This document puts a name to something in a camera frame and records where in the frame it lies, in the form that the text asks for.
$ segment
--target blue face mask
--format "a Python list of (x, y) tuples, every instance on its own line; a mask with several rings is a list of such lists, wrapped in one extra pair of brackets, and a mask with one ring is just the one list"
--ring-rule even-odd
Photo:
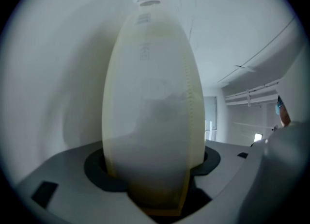
[(278, 102), (276, 104), (276, 114), (279, 115), (280, 114), (280, 107), (283, 105), (282, 99), (280, 97), (278, 97)]

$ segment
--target white ceiling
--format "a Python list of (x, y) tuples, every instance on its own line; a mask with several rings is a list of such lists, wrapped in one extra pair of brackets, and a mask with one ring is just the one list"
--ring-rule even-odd
[(167, 2), (188, 35), (203, 87), (227, 85), (244, 73), (235, 71), (235, 65), (244, 65), (259, 52), (245, 64), (258, 65), (298, 33), (293, 13), (284, 0)]

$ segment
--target translucent plastic cover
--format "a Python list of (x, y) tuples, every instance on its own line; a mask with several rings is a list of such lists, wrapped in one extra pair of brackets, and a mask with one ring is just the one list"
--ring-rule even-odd
[(117, 38), (104, 89), (103, 147), (108, 173), (129, 183), (147, 214), (178, 216), (189, 170), (203, 162), (204, 106), (188, 39), (158, 1), (139, 2)]

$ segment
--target window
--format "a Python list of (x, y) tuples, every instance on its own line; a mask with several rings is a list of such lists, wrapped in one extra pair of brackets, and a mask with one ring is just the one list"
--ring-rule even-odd
[(205, 139), (215, 141), (217, 135), (217, 98), (214, 96), (205, 96)]
[(259, 141), (259, 140), (261, 140), (262, 138), (263, 138), (263, 135), (262, 135), (262, 134), (256, 133), (256, 134), (255, 134), (255, 137), (254, 137), (254, 142), (255, 142), (255, 141)]

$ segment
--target person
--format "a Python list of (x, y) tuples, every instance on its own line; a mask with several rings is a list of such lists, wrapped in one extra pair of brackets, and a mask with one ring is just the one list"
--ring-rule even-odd
[(278, 102), (276, 104), (276, 114), (280, 116), (280, 121), (283, 127), (287, 127), (291, 123), (289, 114), (287, 113), (286, 107), (280, 96), (278, 96)]

